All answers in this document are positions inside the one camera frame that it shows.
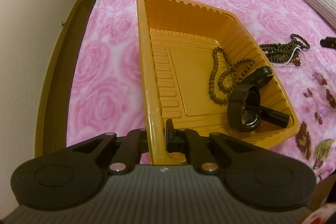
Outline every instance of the watch face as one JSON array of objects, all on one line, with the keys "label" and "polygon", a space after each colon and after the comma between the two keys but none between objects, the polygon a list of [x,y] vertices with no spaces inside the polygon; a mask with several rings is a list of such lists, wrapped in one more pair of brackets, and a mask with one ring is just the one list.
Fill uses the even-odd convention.
[{"label": "watch face", "polygon": [[241,123],[245,126],[251,126],[258,120],[257,112],[245,110],[241,113]]}]

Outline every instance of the bed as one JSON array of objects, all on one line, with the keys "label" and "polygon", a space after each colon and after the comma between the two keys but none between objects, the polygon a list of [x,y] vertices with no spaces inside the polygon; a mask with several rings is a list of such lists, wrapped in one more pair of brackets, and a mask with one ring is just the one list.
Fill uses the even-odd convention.
[{"label": "bed", "polygon": [[[195,0],[228,10],[259,44],[310,43],[301,67],[275,70],[300,120],[296,136],[272,150],[310,166],[317,182],[336,168],[336,51],[320,47],[336,31],[304,0]],[[136,0],[97,0],[73,78],[67,145],[145,126]]]}]

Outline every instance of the baseboard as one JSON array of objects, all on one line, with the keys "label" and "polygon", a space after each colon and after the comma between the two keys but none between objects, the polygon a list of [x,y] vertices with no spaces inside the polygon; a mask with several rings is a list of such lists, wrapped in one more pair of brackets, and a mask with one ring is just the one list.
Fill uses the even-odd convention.
[{"label": "baseboard", "polygon": [[46,108],[47,108],[51,80],[53,78],[58,55],[62,47],[65,35],[67,33],[68,26],[71,23],[80,2],[81,2],[80,0],[76,0],[67,18],[67,23],[66,25],[63,26],[59,34],[55,48],[51,55],[51,59],[49,61],[46,76],[44,78],[44,83],[43,83],[41,97],[40,97],[40,104],[39,104],[39,109],[38,109],[37,119],[36,119],[35,147],[34,147],[35,157],[42,156],[43,154],[44,121],[45,121],[45,113],[46,113]]}]

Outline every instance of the wooden bead necklace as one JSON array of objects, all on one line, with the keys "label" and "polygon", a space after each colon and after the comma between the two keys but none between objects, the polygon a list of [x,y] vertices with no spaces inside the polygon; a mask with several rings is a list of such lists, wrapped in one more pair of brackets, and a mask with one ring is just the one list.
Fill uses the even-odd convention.
[{"label": "wooden bead necklace", "polygon": [[[219,90],[221,90],[223,93],[227,93],[227,98],[225,99],[220,99],[219,97],[216,96],[215,94],[215,76],[216,73],[218,71],[218,57],[217,57],[217,52],[221,52],[224,56],[224,59],[226,61],[226,63],[229,65],[230,68],[226,69],[219,77],[217,85],[219,87]],[[232,90],[240,83],[240,81],[243,79],[243,77],[246,75],[246,73],[252,68],[252,66],[254,65],[255,61],[253,58],[243,58],[238,60],[236,63],[232,63],[228,56],[227,53],[225,52],[225,50],[221,47],[216,47],[213,49],[212,51],[212,57],[213,57],[213,70],[211,72],[210,75],[210,80],[209,80],[209,94],[210,94],[210,98],[211,100],[213,100],[216,104],[219,105],[226,105],[228,103],[228,98],[230,96],[230,93],[232,92]],[[247,66],[244,68],[244,70],[240,73],[240,75],[238,76],[237,73],[237,67],[243,63],[248,63]],[[233,77],[233,84],[232,87],[224,87],[223,85],[223,81],[225,79],[226,76],[231,75]]]},{"label": "wooden bead necklace", "polygon": [[303,49],[309,49],[310,45],[302,36],[298,34],[291,34],[291,42],[287,44],[262,44],[260,48],[263,52],[267,52],[265,55],[270,62],[273,63],[289,63],[292,62],[295,66],[300,66],[299,52]]}]

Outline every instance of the orange plastic tray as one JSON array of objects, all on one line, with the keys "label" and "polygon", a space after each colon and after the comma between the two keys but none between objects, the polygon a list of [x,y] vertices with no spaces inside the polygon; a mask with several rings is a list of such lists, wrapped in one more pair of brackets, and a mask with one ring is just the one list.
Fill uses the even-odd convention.
[{"label": "orange plastic tray", "polygon": [[[260,90],[263,106],[287,113],[287,128],[262,121],[250,133],[229,127],[226,106],[215,104],[208,94],[213,67],[212,50],[221,46],[234,63],[252,57],[255,65],[271,66],[238,18],[225,10],[191,0],[137,0],[142,85],[148,146],[152,164],[180,164],[166,152],[164,124],[172,118],[175,128],[192,128],[202,136],[221,132],[248,143],[271,148],[295,135],[299,121],[279,78]],[[218,54],[219,75],[228,68]],[[244,66],[238,66],[238,74]],[[231,77],[223,83],[232,85]],[[225,98],[217,85],[215,93]]]}]

